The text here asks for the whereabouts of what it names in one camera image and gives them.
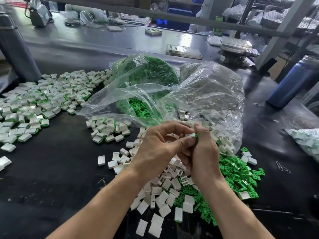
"work surface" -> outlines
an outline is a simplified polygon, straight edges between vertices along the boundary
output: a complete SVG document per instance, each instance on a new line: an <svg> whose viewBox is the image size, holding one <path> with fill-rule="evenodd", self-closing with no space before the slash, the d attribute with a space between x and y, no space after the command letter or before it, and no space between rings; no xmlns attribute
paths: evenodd
<svg viewBox="0 0 319 239"><path fill-rule="evenodd" d="M184 45L199 48L204 60L218 60L218 49L207 45L205 36L165 30L162 38L167 41L161 42L159 37L145 36L144 27L126 27L121 34L106 28L66 28L57 15L54 24L40 30L31 26L21 9L11 8L10 12L43 74L102 70L127 52L154 52L175 67L195 61L158 54L165 42L188 41L189 45ZM122 46L119 37L126 39ZM276 84L254 70L233 70L242 77L246 96L242 144L266 173L256 188L260 198L247 203L276 238L316 238L317 223L307 203L319 193L319 165L283 129L318 128L319 120L295 100L282 111L274 111L264 102ZM103 186L101 179L108 183L114 178L112 170L97 166L97 157L105 155L110 161L111 154L119 152L126 141L135 140L138 130L132 128L131 135L118 144L98 145L92 142L85 120L63 112L50 120L48 128L17 144L12 153L0 152L13 161L0 172L0 238L46 237L90 201ZM291 173L280 171L276 161ZM137 238L138 220L150 221L154 211L142 216L137 211L128 212L115 238ZM221 235L218 227L207 225L198 213L184 213L182 224L174 222L173 213L165 218L161 238L191 237Z"/></svg>

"pile of green plastic pieces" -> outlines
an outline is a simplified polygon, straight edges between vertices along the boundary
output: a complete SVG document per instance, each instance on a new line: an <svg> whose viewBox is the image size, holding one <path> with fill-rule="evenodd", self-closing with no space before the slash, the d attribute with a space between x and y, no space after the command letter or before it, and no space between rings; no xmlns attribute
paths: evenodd
<svg viewBox="0 0 319 239"><path fill-rule="evenodd" d="M157 57L146 54L132 55L121 59L113 64L112 71L115 79L128 72L128 85L130 86L146 83L156 83L163 86L179 84L178 77L172 66ZM161 91L149 94L149 96L155 101L167 94L168 91ZM116 105L122 113L127 114L127 106L123 105L122 102L117 102ZM160 117L158 112L155 112L155 114L150 112L148 105L140 99L131 98L129 105L138 117L156 119L158 116Z"/></svg>
<svg viewBox="0 0 319 239"><path fill-rule="evenodd" d="M264 176L265 172L262 168L258 170L250 170L247 164L242 161L238 156L227 156L225 154L220 154L219 168L221 173L225 177L229 187L237 194L239 192L247 191L252 199L258 198L258 194L253 188L257 186L257 180L261 180L260 176ZM191 185L182 186L178 198L175 199L174 205L176 207L182 208L185 195L190 195L194 197L195 207L194 211L199 211L201 213L201 218L205 220L208 224L213 223L217 225L214 215L206 203L203 195Z"/></svg>

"water bottle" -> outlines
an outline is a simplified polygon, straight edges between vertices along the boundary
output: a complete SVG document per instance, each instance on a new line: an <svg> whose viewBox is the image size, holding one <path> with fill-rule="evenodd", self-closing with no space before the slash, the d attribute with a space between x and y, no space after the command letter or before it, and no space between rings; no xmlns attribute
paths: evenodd
<svg viewBox="0 0 319 239"><path fill-rule="evenodd" d="M37 81L42 75L12 17L0 11L0 49L23 81Z"/></svg>
<svg viewBox="0 0 319 239"><path fill-rule="evenodd" d="M303 57L279 83L266 102L277 109L283 109L312 79L318 67L318 59L308 55Z"/></svg>

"gray thermos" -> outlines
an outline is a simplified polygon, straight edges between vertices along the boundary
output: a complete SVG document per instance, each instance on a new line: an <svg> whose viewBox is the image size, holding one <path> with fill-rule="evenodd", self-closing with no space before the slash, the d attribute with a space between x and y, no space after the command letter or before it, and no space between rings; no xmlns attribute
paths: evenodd
<svg viewBox="0 0 319 239"><path fill-rule="evenodd" d="M0 49L22 81L37 81L42 75L9 14L0 12Z"/></svg>

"shelf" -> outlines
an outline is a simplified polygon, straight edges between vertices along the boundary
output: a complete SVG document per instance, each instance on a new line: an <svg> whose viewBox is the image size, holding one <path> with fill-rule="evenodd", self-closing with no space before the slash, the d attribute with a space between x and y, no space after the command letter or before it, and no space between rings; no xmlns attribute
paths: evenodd
<svg viewBox="0 0 319 239"><path fill-rule="evenodd" d="M194 2L185 2L181 0L168 0L169 2L174 2L174 3L181 3L181 4L189 4L189 5L194 5L194 6L201 6L202 3L194 3Z"/></svg>

